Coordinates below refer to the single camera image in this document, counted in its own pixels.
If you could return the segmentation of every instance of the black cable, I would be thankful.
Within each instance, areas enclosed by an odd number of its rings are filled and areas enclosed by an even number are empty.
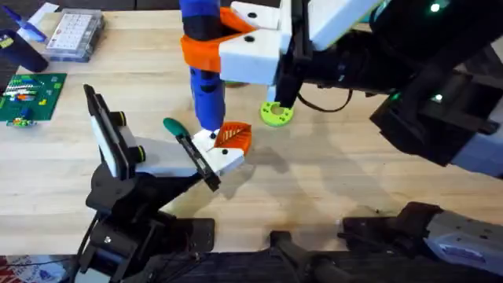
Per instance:
[[[338,112],[338,111],[344,109],[344,107],[347,106],[349,101],[351,101],[352,97],[353,97],[353,90],[349,90],[349,92],[347,93],[347,100],[346,100],[346,102],[344,102],[344,104],[342,106],[340,106],[339,108],[336,108],[336,109],[324,109],[324,108],[321,108],[320,106],[314,105],[311,102],[307,101],[302,95],[300,95],[300,93],[297,94],[297,98],[300,100],[300,102],[304,103],[305,106],[307,106],[311,109],[314,109],[316,111],[319,111],[319,112],[324,112],[324,113],[334,113],[334,112]]]
[[[1,265],[0,265],[0,267],[13,267],[13,266],[41,266],[41,265],[50,264],[50,263],[61,263],[61,262],[65,262],[65,261],[68,261],[68,260],[72,260],[72,258],[59,259],[59,260],[51,260],[51,261],[44,262],[44,263],[1,264]]]
[[[168,282],[171,282],[185,274],[187,274],[188,272],[190,272],[191,270],[193,270],[194,268],[196,268],[197,266],[199,266],[201,263],[203,263],[207,258],[209,257],[209,255],[203,257],[203,258],[200,258],[200,259],[197,259],[196,262],[192,265],[192,266],[189,266],[188,263],[186,265],[184,265],[182,268],[180,268],[179,270],[177,270],[176,272],[174,272],[172,275],[170,275],[170,277],[168,277],[166,279],[166,281],[164,283],[168,283]]]
[[[91,220],[91,224],[87,228],[86,233],[84,234],[84,237],[82,238],[82,241],[80,242],[79,250],[77,251],[77,255],[75,256],[75,262],[72,265],[72,269],[70,272],[70,283],[75,283],[75,277],[77,276],[77,272],[79,272],[79,260],[80,257],[82,256],[82,253],[84,251],[84,247],[86,246],[87,240],[89,239],[89,235],[91,234],[91,231],[93,230],[94,226],[96,225],[96,222],[99,219],[99,214],[96,212],[96,214],[93,217],[93,220]]]

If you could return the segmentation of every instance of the wooden table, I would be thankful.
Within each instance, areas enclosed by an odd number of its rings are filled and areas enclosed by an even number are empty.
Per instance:
[[[41,23],[52,34],[58,14]],[[127,114],[137,136],[173,139],[164,117],[196,132],[189,70],[179,45],[180,13],[105,13],[107,28],[88,64],[51,63],[68,77],[53,119],[30,130],[0,127],[0,254],[75,253],[94,211],[84,204],[99,164],[83,84]],[[345,90],[305,86],[305,97],[341,105]],[[442,168],[394,149],[369,116],[384,97],[356,93],[342,112],[297,103],[286,127],[259,118],[264,86],[229,89],[227,120],[252,124],[247,164],[212,193],[205,184],[165,207],[217,222],[215,251],[255,251],[275,229],[305,248],[343,248],[337,223],[348,215],[394,215],[411,200],[503,224],[503,183],[457,167]]]

